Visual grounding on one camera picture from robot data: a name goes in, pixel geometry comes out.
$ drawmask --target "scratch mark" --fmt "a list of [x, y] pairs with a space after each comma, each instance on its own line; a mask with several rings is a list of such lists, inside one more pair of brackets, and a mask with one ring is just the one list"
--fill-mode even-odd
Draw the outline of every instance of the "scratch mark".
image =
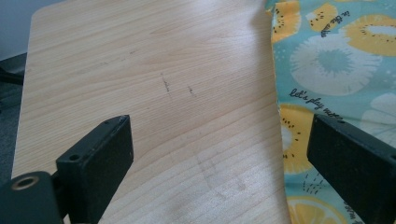
[[196, 97], [195, 93], [192, 91], [192, 88], [189, 86], [189, 91], [192, 97]]
[[169, 83], [167, 81], [165, 81], [165, 78], [163, 77], [163, 84], [165, 85], [166, 91], [169, 93], [170, 89], [169, 89]]

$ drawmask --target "wood grain surface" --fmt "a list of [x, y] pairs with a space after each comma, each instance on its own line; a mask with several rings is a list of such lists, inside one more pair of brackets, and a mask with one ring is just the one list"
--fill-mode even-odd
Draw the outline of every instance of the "wood grain surface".
[[33, 17], [13, 175], [129, 114], [101, 223], [289, 223], [262, 0], [84, 0]]

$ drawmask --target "black plastic bracket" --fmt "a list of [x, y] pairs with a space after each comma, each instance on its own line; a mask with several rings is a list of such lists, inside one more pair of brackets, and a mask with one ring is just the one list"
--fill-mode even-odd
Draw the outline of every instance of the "black plastic bracket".
[[396, 218], [396, 148], [339, 119], [315, 115], [308, 160], [366, 223]]
[[134, 160], [129, 116], [102, 122], [56, 160], [54, 175], [20, 175], [0, 188], [0, 223], [98, 223]]

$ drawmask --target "screw hole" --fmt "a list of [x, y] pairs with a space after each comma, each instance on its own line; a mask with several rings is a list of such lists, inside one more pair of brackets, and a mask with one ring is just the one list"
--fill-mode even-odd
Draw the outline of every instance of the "screw hole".
[[73, 155], [71, 157], [69, 157], [70, 161], [76, 161], [79, 159], [79, 155]]
[[15, 182], [11, 188], [13, 190], [21, 190], [21, 189], [28, 189], [32, 187], [35, 183], [38, 182], [38, 177], [35, 175], [31, 176], [26, 176], [25, 178], [22, 178]]

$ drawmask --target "printed fabric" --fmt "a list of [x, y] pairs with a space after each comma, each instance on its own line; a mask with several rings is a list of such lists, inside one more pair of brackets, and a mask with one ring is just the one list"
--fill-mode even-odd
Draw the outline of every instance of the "printed fabric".
[[306, 149], [314, 114], [396, 147], [396, 1], [267, 0], [265, 9], [291, 222], [363, 223]]

